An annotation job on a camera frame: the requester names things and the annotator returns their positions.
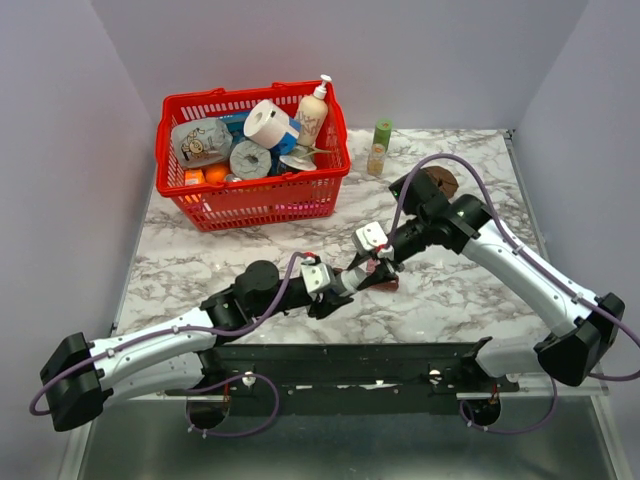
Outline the dark red weekly pill organizer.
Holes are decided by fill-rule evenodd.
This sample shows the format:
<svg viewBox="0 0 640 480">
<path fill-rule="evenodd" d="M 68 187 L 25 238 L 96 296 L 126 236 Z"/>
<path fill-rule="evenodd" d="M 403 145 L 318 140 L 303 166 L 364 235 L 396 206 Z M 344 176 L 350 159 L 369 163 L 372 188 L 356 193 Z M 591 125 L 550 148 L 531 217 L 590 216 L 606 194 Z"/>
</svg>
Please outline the dark red weekly pill organizer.
<svg viewBox="0 0 640 480">
<path fill-rule="evenodd" d="M 375 273 L 375 269 L 378 265 L 378 261 L 374 260 L 374 259 L 369 259 L 366 263 L 366 272 L 367 275 L 372 275 Z M 398 277 L 395 277 L 393 279 L 389 279 L 383 283 L 378 283 L 376 285 L 372 285 L 370 287 L 371 290 L 378 290 L 378 291 L 390 291 L 390 292 L 395 292 L 397 291 L 399 288 L 399 279 Z"/>
</svg>

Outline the white pill bottle blue label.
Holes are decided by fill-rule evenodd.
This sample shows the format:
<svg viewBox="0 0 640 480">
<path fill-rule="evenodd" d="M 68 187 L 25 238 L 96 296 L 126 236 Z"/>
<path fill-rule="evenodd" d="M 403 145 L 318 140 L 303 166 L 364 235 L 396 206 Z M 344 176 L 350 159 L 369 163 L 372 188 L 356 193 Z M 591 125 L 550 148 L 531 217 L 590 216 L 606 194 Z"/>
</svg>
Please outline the white pill bottle blue label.
<svg viewBox="0 0 640 480">
<path fill-rule="evenodd" d="M 339 297 L 351 297 L 358 292 L 358 287 L 366 277 L 366 271 L 360 267 L 341 271 L 335 276 L 333 291 Z"/>
</svg>

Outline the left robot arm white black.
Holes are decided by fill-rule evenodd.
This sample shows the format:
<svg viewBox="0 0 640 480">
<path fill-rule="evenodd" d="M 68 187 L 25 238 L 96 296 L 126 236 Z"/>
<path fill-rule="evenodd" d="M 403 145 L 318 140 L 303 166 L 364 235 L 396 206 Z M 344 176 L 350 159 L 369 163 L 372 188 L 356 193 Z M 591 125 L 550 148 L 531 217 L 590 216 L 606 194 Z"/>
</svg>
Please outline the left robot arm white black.
<svg viewBox="0 0 640 480">
<path fill-rule="evenodd" d="M 290 266 L 299 276 L 279 271 L 266 260 L 251 263 L 225 290 L 199 306 L 156 326 L 123 335 L 89 341 L 81 332 L 65 337 L 40 371 L 42 389 L 36 395 L 47 407 L 29 409 L 49 416 L 57 432 L 80 427 L 104 410 L 118 395 L 117 385 L 131 380 L 136 390 L 149 387 L 137 374 L 163 368 L 173 359 L 198 355 L 240 338 L 281 312 L 305 308 L 322 319 L 351 303 L 365 279 L 359 268 L 335 269 L 310 254 L 294 254 Z"/>
</svg>

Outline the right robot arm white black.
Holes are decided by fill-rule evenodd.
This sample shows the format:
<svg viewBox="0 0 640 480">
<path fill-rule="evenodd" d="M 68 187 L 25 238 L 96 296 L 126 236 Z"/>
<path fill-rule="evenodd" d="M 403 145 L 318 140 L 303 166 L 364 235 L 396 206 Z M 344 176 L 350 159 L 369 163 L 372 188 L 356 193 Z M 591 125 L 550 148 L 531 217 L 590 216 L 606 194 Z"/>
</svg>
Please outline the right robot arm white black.
<svg viewBox="0 0 640 480">
<path fill-rule="evenodd" d="M 509 287 L 550 331 L 542 340 L 479 341 L 460 367 L 462 384 L 480 392 L 508 374 L 544 372 L 564 385 L 581 385 L 614 343 L 624 302 L 613 293 L 598 296 L 559 273 L 473 195 L 449 201 L 425 172 L 405 175 L 389 189 L 410 218 L 392 234 L 377 222 L 353 233 L 357 254 L 351 265 L 379 262 L 359 287 L 394 279 L 405 260 L 430 246 L 461 254 Z"/>
</svg>

